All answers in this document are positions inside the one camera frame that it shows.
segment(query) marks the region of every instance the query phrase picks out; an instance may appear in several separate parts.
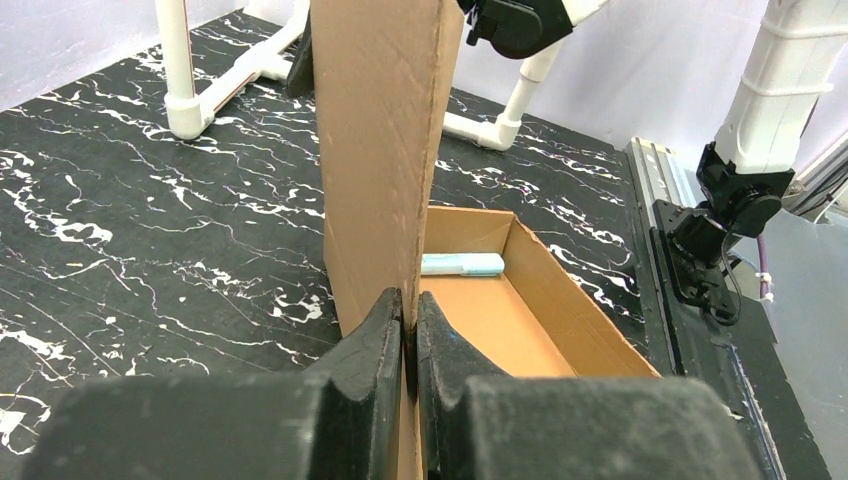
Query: gray floor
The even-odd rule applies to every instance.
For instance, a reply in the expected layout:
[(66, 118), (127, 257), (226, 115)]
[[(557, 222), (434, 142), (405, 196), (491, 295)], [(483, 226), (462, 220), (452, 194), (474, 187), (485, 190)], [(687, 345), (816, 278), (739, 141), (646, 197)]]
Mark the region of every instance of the gray floor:
[[(699, 201), (693, 172), (681, 197)], [(848, 479), (848, 224), (814, 225), (781, 211), (763, 234), (774, 303), (767, 304), (780, 358), (816, 443), (834, 479)], [(757, 265), (756, 242), (734, 252)], [(759, 297), (750, 265), (735, 270), (743, 294)]]

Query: marble surface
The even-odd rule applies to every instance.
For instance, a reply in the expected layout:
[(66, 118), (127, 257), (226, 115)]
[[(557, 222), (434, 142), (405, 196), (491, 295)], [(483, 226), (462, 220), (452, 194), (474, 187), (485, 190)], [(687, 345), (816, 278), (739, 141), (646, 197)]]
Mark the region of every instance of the marble surface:
[[(198, 90), (274, 31), (240, 13), (197, 29)], [(340, 338), (314, 103), (260, 81), (186, 143), (162, 78), (152, 48), (0, 114), (0, 478), (87, 379), (299, 369)], [(451, 109), (499, 111), (461, 92)], [(624, 168), (531, 120), (505, 154), (446, 138), (432, 197), (517, 212), (644, 351)]]

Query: light blue object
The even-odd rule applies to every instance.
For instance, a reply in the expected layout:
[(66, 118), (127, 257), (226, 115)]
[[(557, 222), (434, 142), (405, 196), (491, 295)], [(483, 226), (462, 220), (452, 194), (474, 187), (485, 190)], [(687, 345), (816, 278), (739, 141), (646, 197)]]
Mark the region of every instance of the light blue object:
[(497, 253), (425, 253), (421, 258), (421, 275), (491, 277), (503, 269), (503, 258)]

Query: white wall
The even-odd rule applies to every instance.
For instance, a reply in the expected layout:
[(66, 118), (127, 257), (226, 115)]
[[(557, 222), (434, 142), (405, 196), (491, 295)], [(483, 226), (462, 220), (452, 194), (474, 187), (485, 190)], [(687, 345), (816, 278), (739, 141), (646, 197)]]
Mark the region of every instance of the white wall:
[[(612, 0), (566, 39), (530, 112), (616, 147), (638, 135), (697, 164), (733, 99), (767, 0)], [(188, 0), (192, 25), (247, 0)], [(3, 2), (0, 110), (157, 41), (154, 0)], [(293, 0), (256, 0), (284, 23)], [(505, 102), (519, 62), (463, 45), (454, 84)], [(848, 130), (848, 53), (802, 139), (799, 166)]]
[[(246, 0), (188, 0), (192, 26)], [(0, 110), (158, 42), (154, 0), (0, 2)]]

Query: cardboard box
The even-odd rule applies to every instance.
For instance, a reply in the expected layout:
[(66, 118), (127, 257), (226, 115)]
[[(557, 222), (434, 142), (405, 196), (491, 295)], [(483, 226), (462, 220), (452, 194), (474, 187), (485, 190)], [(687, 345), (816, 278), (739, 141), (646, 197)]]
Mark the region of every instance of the cardboard box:
[[(462, 32), (456, 0), (311, 5), (324, 261), (342, 334), (380, 292), (400, 287), (411, 336), (427, 289), (454, 328), (514, 375), (655, 375), (512, 213), (428, 213)], [(421, 280), (424, 251), (501, 252), (506, 271)], [(418, 414), (407, 393), (392, 467), (401, 479), (422, 477)]]

